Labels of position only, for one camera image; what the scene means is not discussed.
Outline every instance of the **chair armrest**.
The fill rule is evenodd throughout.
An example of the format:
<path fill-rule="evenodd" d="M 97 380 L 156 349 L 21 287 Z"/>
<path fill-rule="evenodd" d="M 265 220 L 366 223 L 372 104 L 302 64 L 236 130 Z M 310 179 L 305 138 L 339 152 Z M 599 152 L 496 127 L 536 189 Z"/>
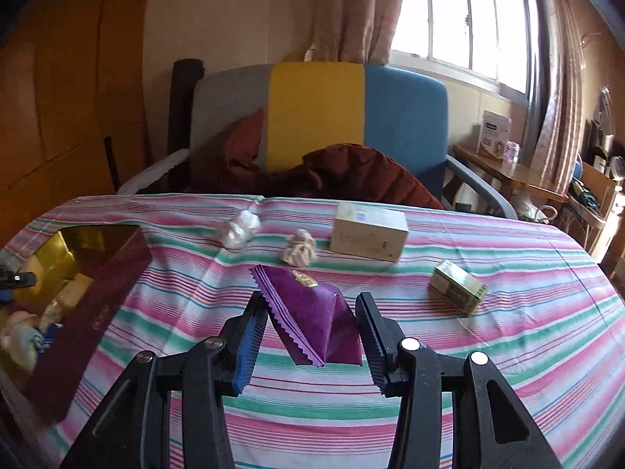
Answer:
<path fill-rule="evenodd" d="M 148 167 L 148 169 L 144 169 L 137 176 L 133 176 L 124 183 L 120 190 L 117 191 L 118 195 L 135 195 L 141 189 L 149 187 L 161 178 L 165 173 L 167 173 L 170 169 L 173 169 L 178 164 L 182 164 L 189 158 L 189 150 L 182 149 L 178 150 L 175 153 L 165 157 L 163 160 L 158 161 L 152 166 Z"/>
<path fill-rule="evenodd" d="M 458 162 L 454 157 L 447 155 L 447 168 L 458 176 L 460 180 L 470 186 L 480 197 L 483 197 L 493 208 L 501 210 L 506 219 L 518 220 L 512 205 L 493 187 L 482 180 L 471 169 Z"/>

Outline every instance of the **wooden cabinet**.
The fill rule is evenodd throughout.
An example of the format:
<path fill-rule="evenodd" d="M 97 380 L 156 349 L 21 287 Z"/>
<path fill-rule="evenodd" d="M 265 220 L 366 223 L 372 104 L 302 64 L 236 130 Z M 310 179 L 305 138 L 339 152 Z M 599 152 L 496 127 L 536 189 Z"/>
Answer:
<path fill-rule="evenodd" d="M 58 204 L 114 194 L 114 177 L 147 166 L 145 4 L 32 0 L 22 13 L 0 50 L 0 247 Z"/>

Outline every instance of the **plush toy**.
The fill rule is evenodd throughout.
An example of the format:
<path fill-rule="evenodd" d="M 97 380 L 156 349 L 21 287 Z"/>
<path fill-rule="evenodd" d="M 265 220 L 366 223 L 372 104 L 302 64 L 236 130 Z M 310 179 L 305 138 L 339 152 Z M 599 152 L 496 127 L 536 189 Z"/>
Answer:
<path fill-rule="evenodd" d="M 0 330 L 0 347 L 28 372 L 35 368 L 43 342 L 43 335 L 35 326 L 39 326 L 39 316 L 18 310 L 9 316 L 4 328 Z"/>

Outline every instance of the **desk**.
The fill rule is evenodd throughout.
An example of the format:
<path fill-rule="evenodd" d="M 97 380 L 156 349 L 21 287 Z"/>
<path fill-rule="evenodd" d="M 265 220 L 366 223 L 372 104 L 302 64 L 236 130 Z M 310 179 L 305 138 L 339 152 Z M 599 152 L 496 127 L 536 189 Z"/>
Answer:
<path fill-rule="evenodd" d="M 249 268 L 284 266 L 288 236 L 305 229 L 318 250 L 306 273 L 341 288 L 351 308 L 370 291 L 382 315 L 435 351 L 461 358 L 486 352 L 564 469 L 588 469 L 625 415 L 625 306 L 599 267 L 552 226 L 385 207 L 403 210 L 410 230 L 399 263 L 330 252 L 336 203 L 322 199 L 81 197 L 28 224 L 0 251 L 13 269 L 58 229 L 91 223 L 140 225 L 154 259 L 104 333 L 65 420 L 42 424 L 0 372 L 0 389 L 26 438 L 57 467 L 137 352 L 176 354 L 218 334 L 256 288 Z M 260 232 L 241 250 L 224 249 L 215 228 L 244 208 L 256 211 Z M 443 259 L 488 285 L 475 315 L 459 315 L 428 288 Z M 251 383 L 241 396 L 225 397 L 224 406 L 236 467 L 370 469 L 388 465 L 399 400 L 380 395 L 366 364 L 295 366 L 268 322 Z M 171 412 L 171 467 L 181 469 L 180 394 Z M 442 441 L 441 467 L 449 469 L 449 396 Z"/>
<path fill-rule="evenodd" d="M 526 191 L 529 194 L 539 195 L 545 199 L 566 202 L 568 195 L 558 194 L 555 186 L 548 180 L 544 180 L 540 175 L 529 167 L 521 164 L 502 163 L 495 159 L 489 159 L 478 155 L 470 149 L 454 145 L 454 155 L 456 159 L 467 165 L 471 163 L 487 172 L 502 184 L 501 194 L 510 200 L 513 189 Z"/>

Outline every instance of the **purple wrapper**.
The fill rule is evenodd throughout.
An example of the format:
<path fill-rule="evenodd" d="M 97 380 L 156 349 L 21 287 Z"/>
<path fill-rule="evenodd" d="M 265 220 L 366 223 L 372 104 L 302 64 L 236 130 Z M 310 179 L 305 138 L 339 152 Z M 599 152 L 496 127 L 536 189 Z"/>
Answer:
<path fill-rule="evenodd" d="M 362 365 L 358 326 L 339 288 L 294 269 L 258 264 L 250 272 L 296 365 Z"/>

